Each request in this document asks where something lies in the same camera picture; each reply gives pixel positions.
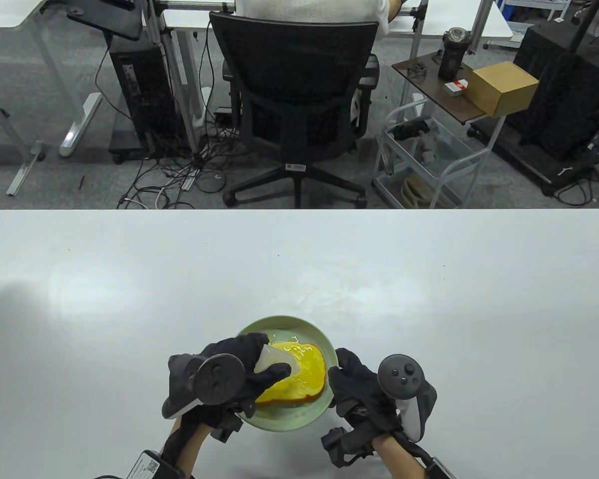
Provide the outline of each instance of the small box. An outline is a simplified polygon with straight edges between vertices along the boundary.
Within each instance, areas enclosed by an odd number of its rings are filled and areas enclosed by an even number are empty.
[[[459,96],[466,92],[468,88],[468,80],[457,80],[456,82],[448,82],[444,85],[444,90],[450,96]]]
[[[493,118],[527,109],[539,81],[513,62],[473,70],[468,77],[466,98]]]

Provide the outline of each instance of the black office chair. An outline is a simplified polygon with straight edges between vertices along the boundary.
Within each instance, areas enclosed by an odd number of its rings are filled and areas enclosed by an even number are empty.
[[[292,178],[295,207],[301,208],[301,181],[311,178],[356,192],[356,208],[366,208],[364,187],[311,164],[340,156],[366,131],[370,92],[379,80],[379,62],[370,54],[377,23],[274,22],[216,12],[210,17],[240,139],[284,164],[227,190],[224,203],[235,206],[238,192]],[[361,105],[352,122],[357,88]]]

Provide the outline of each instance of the chair mesh backrest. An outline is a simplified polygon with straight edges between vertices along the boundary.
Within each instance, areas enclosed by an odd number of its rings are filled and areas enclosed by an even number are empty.
[[[210,17],[242,94],[249,134],[275,143],[294,125],[305,132],[305,143],[298,143],[320,146],[336,141],[343,127],[350,130],[350,102],[376,22],[276,22],[215,12]]]

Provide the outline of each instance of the green bowl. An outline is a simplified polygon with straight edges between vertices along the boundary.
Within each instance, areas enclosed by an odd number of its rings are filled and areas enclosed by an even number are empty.
[[[271,316],[260,319],[240,331],[240,334],[266,333],[271,343],[282,341],[299,341],[302,344],[313,344],[320,349],[326,363],[326,370],[338,365],[337,354],[328,338],[315,326],[292,316]],[[272,404],[260,406],[253,417],[242,419],[252,426],[264,431],[293,431],[304,427],[328,409],[333,400],[333,392],[328,386],[328,378],[322,396],[317,401],[304,404]]]

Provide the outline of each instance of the white cloth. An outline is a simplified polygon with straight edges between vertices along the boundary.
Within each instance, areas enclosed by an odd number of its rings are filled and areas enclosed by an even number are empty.
[[[377,36],[388,34],[389,0],[236,0],[236,13],[286,22],[379,22]]]

